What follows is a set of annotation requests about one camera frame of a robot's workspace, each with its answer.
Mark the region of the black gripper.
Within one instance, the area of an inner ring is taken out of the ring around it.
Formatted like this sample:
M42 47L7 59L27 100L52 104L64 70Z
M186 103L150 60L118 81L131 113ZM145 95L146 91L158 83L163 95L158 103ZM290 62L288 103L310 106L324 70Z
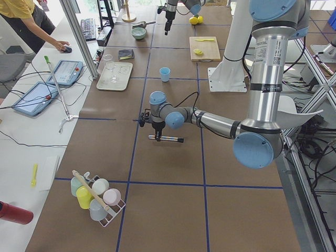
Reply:
M160 14L163 11L165 11L165 18L166 18L166 24L164 29L165 35L168 35L168 32L171 30L173 20L175 19L176 5L159 6L157 13Z
M156 117L151 114L151 112L142 112L139 115L139 126L144 127L146 123L152 125L152 128L155 130L155 140L161 141L162 130L165 128L165 121L162 121L161 118Z

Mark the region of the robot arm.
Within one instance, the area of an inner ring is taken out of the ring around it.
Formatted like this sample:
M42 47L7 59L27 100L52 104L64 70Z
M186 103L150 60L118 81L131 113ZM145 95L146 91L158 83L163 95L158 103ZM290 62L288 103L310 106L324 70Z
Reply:
M187 13L192 13L196 15L200 12L201 8L205 5L207 1L204 0L168 0L164 5L161 5L157 8L157 13L161 14L165 12L166 23L164 27L164 34L167 36L169 31L171 30L171 26L173 24L173 20L175 20L175 15L178 11L177 6L178 3L181 3L188 10Z
M260 169L279 156L284 147L283 129L302 124L278 113L288 41L308 32L309 1L238 1L233 14L223 60L210 70L212 91L242 91L248 73L249 107L243 121L235 121L195 106L169 103L165 93L150 94L150 108L139 116L149 123L154 138L162 141L165 126L178 129L185 123L206 128L232 139L235 158L244 166Z

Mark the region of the person hand on mouse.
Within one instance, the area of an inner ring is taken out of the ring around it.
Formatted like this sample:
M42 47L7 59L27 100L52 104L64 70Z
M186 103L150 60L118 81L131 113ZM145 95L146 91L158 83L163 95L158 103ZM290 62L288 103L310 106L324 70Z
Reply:
M58 50L58 51L64 51L66 50L66 46L69 46L70 44L67 41L55 41L53 43L54 47Z

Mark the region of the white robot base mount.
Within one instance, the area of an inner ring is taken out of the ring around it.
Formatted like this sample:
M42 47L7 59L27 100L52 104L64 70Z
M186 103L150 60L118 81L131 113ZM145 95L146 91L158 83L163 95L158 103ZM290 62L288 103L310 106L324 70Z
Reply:
M249 12L249 1L239 0L233 15L222 62L208 68L211 92L246 92L243 57L249 46L253 19Z

